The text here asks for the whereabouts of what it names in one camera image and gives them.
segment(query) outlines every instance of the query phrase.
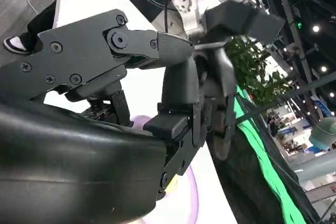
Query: white table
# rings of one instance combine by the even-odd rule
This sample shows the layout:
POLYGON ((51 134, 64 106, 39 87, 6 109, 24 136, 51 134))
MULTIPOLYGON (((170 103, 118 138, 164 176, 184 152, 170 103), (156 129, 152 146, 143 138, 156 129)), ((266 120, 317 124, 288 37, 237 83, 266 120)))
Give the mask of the white table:
MULTIPOLYGON (((54 27, 60 27, 111 9, 120 9, 127 15, 129 29, 148 30, 155 28, 145 19, 138 9, 129 0, 57 0, 54 27)), ((128 70, 127 76, 121 81, 127 98, 131 117, 136 115, 157 115, 156 105, 161 101, 162 80, 164 69, 142 71, 128 70)), ((71 103, 63 95, 55 92, 47 94, 45 103, 82 112, 88 107, 86 101, 71 103)), ((198 215, 196 223, 227 223, 236 224, 235 217, 227 202, 225 194, 219 183, 215 167, 205 145, 195 156, 191 164, 198 190, 198 215)), ((177 188, 185 186, 184 178, 179 178, 177 188)), ((174 216, 176 223, 185 224, 186 209, 178 209, 181 202, 186 199, 175 194, 174 199, 164 199, 157 203, 157 207, 136 223, 171 223, 164 220, 162 214, 174 216)))

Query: blue sign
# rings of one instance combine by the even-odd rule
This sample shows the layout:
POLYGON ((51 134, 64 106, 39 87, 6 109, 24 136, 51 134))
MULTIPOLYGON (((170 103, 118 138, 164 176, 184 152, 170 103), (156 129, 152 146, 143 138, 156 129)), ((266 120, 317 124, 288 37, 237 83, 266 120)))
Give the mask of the blue sign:
POLYGON ((317 95, 313 95, 310 97, 315 104, 321 109, 323 115, 325 116, 333 116, 331 114, 331 111, 329 110, 329 108, 317 97, 317 95))

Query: black plastic housing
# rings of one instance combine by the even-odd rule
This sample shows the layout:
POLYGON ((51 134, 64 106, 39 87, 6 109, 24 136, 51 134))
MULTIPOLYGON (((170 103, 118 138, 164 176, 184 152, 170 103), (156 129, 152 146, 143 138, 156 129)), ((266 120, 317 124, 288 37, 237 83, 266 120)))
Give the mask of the black plastic housing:
POLYGON ((0 99, 0 223, 121 223, 155 207, 166 148, 151 133, 0 99))

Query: green plant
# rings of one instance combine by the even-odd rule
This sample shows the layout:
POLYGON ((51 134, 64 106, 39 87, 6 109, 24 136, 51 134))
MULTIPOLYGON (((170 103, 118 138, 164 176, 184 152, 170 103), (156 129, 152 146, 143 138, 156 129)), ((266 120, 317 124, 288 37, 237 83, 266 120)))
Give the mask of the green plant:
POLYGON ((265 60, 269 53, 256 44, 249 38, 236 36, 225 48, 235 68, 237 84, 246 89, 257 105, 263 105, 288 91, 289 87, 279 72, 266 75, 265 60))

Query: white surface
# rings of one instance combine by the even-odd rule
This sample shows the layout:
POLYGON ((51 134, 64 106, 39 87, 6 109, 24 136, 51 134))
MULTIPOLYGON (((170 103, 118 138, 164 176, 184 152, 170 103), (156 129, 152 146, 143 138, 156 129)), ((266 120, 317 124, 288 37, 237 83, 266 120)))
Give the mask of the white surface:
MULTIPOLYGON (((154 29, 129 0, 57 0, 56 8, 54 27, 118 8, 127 15, 129 20, 127 27, 129 29, 154 29)), ((127 76, 121 83, 131 117, 135 115, 157 115, 156 104, 161 101, 163 74, 164 69, 128 71, 127 76)), ((55 92, 49 93, 45 102, 75 112, 81 112, 88 107, 86 101, 70 103, 63 95, 59 96, 55 92)), ((206 145, 195 156, 192 169, 196 178, 199 197, 197 223, 225 222, 236 224, 237 222, 223 193, 206 145)), ((155 213, 155 209, 150 215, 151 217, 157 215, 156 218, 160 220, 160 215, 155 213)))

